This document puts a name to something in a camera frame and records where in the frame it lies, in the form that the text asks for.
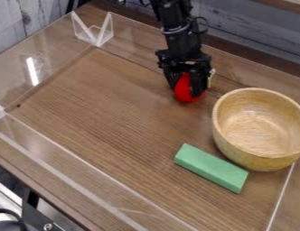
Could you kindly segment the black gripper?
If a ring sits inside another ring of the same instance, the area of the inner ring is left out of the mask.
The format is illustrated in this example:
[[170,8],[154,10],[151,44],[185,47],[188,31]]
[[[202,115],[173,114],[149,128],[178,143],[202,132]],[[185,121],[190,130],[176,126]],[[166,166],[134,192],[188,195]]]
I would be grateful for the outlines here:
[[212,58],[202,52],[202,37],[208,28],[198,25],[180,25],[162,27],[168,48],[157,50],[158,67],[170,88],[176,88],[182,72],[190,74],[190,91],[193,97],[200,97],[208,89],[208,78],[212,70]]

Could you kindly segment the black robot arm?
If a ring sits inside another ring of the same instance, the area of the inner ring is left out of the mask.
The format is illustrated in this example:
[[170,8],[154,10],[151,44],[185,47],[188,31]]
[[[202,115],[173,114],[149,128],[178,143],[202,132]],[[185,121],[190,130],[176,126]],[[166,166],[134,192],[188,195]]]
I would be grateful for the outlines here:
[[192,0],[150,0],[168,48],[157,50],[158,67],[174,92],[180,84],[192,98],[201,97],[209,88],[213,74],[212,57],[202,52],[202,36],[208,33],[208,20],[193,16]]

